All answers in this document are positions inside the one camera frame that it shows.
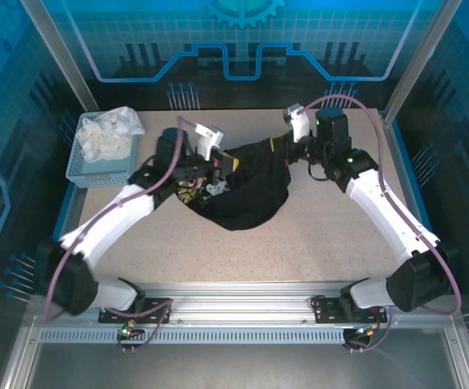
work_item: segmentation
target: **crumpled white fabric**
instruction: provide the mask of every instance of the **crumpled white fabric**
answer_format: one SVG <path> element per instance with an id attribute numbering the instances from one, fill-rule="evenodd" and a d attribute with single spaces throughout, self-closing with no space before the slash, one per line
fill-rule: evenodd
<path id="1" fill-rule="evenodd" d="M 145 132 L 135 110 L 121 107 L 105 112 L 94 120 L 84 118 L 75 136 L 81 144 L 85 161 L 96 162 L 128 157 L 133 135 Z"/>

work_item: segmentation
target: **blue printed backdrop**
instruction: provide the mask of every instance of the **blue printed backdrop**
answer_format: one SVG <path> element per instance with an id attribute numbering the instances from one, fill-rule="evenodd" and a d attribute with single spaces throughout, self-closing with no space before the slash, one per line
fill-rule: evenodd
<path id="1" fill-rule="evenodd" d="M 469 0 L 459 7 L 398 121 L 433 227 L 460 251 L 457 276 L 469 296 Z"/>
<path id="2" fill-rule="evenodd" d="M 439 0 L 46 4 L 101 108 L 189 108 L 179 82 L 202 109 L 282 108 L 335 90 L 380 108 Z"/>
<path id="3" fill-rule="evenodd" d="M 20 2 L 0 0 L 0 374 L 32 291 L 10 258 L 53 232 L 81 112 Z"/>

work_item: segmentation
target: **black cloth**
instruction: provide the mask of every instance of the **black cloth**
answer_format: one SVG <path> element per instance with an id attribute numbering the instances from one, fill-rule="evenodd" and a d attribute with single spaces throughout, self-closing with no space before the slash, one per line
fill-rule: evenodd
<path id="1" fill-rule="evenodd" d="M 226 177 L 228 191 L 210 196 L 205 190 L 186 205 L 225 229 L 251 229 L 265 223 L 288 198 L 291 177 L 281 139 L 246 144 L 226 152 L 240 161 Z"/>

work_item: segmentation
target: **plastic basket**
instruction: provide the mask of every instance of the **plastic basket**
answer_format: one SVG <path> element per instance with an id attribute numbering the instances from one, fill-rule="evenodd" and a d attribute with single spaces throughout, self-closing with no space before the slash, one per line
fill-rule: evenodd
<path id="1" fill-rule="evenodd" d="M 79 117 L 77 130 L 81 127 L 84 118 L 94 119 L 99 115 L 101 115 L 101 112 L 83 113 Z M 127 158 L 122 160 L 98 160 L 91 164 L 83 159 L 81 144 L 79 144 L 77 138 L 74 138 L 65 177 L 80 188 L 126 185 L 128 178 L 135 171 L 137 165 L 139 136 L 134 135 L 131 140 L 130 155 Z"/>

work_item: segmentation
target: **table surface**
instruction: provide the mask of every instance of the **table surface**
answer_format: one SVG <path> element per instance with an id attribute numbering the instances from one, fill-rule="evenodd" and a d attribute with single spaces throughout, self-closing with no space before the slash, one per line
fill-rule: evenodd
<path id="1" fill-rule="evenodd" d="M 376 119 L 378 112 L 372 110 Z M 377 159 L 377 139 L 365 113 L 345 110 L 353 147 Z M 154 151 L 163 129 L 177 124 L 177 112 L 139 112 L 146 134 L 139 143 L 141 165 Z M 188 111 L 185 118 L 225 132 L 222 147 L 256 142 L 288 129 L 281 111 Z M 314 111 L 309 112 L 314 123 Z M 384 174 L 402 201 L 398 174 L 382 133 Z M 190 134 L 192 144 L 197 136 Z M 306 163 L 290 167 L 290 196 L 265 224 L 230 232 L 203 219 L 172 196 L 139 221 L 104 253 L 98 278 L 118 276 L 134 282 L 328 281 L 386 276 L 397 268 L 392 250 L 362 209 L 333 182 L 316 182 Z M 322 176 L 322 168 L 313 167 Z M 88 190 L 81 222 L 95 215 L 120 190 Z"/>

